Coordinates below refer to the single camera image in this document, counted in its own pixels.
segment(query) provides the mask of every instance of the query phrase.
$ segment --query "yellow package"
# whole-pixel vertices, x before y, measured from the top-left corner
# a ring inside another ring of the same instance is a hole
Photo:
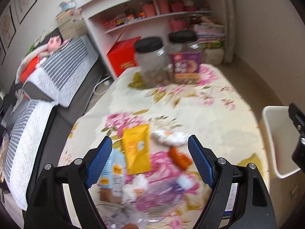
[[[123,129],[123,145],[129,175],[152,169],[149,155],[149,124]]]

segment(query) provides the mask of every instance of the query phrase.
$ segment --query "black jar lid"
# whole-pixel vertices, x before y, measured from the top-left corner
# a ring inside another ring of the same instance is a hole
[[[134,44],[135,50],[138,53],[155,52],[163,47],[161,38],[147,37],[137,41]]]
[[[172,43],[196,42],[197,34],[192,30],[178,31],[168,34],[169,41]]]

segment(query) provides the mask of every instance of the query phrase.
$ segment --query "red cloth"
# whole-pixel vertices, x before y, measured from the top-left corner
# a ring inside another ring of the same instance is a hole
[[[34,72],[34,70],[36,70],[36,65],[39,62],[39,56],[36,56],[35,58],[33,58],[28,66],[26,67],[26,69],[22,72],[21,77],[20,77],[20,81],[24,84],[25,81],[27,80],[27,78]]]

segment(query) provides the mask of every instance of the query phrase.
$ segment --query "metal screw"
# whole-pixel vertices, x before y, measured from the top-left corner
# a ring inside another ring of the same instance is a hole
[[[249,167],[250,167],[250,169],[255,169],[256,165],[254,163],[249,163]]]
[[[218,159],[218,163],[220,163],[220,164],[225,164],[226,162],[227,161],[222,157]]]
[[[52,165],[51,165],[51,164],[46,164],[46,165],[45,165],[45,169],[46,169],[46,170],[51,169],[51,167],[52,167]]]
[[[76,165],[80,165],[82,162],[83,162],[83,160],[81,158],[77,158],[77,159],[74,160],[74,163]]]

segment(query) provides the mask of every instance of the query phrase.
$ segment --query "stack of books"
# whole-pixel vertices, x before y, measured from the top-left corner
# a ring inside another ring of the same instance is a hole
[[[56,23],[64,40],[79,38],[84,34],[88,34],[86,23],[81,15],[80,9],[63,11],[56,17]]]

